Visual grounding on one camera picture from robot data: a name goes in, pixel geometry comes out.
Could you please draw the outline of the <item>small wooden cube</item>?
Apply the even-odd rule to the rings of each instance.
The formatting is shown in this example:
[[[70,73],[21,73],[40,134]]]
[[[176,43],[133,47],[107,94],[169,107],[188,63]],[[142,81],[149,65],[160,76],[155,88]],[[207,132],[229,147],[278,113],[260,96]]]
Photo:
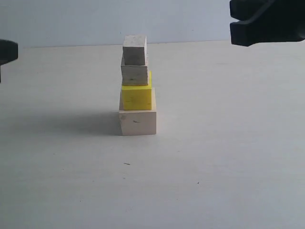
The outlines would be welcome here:
[[[144,34],[125,35],[122,51],[126,65],[146,65],[147,36]]]

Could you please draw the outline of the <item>medium wooden cube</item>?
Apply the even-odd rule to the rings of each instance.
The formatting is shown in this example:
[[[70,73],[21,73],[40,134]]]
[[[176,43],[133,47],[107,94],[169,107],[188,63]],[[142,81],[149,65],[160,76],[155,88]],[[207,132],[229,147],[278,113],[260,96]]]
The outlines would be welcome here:
[[[144,65],[126,65],[124,57],[121,62],[123,86],[145,86],[149,81],[148,60]]]

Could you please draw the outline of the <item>yellow cube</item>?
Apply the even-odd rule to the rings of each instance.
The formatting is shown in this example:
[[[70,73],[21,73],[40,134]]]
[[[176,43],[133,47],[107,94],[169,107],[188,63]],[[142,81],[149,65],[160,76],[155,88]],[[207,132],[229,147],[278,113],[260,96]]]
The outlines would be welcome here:
[[[147,85],[122,85],[121,96],[123,109],[133,110],[152,110],[152,72],[148,73]]]

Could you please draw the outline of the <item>large wooden cube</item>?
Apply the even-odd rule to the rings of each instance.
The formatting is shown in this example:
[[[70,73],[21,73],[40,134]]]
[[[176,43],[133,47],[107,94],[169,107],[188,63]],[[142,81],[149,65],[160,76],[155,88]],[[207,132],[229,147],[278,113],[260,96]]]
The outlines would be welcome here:
[[[124,110],[122,94],[120,94],[119,120],[124,136],[155,135],[157,133],[155,89],[152,88],[152,110]]]

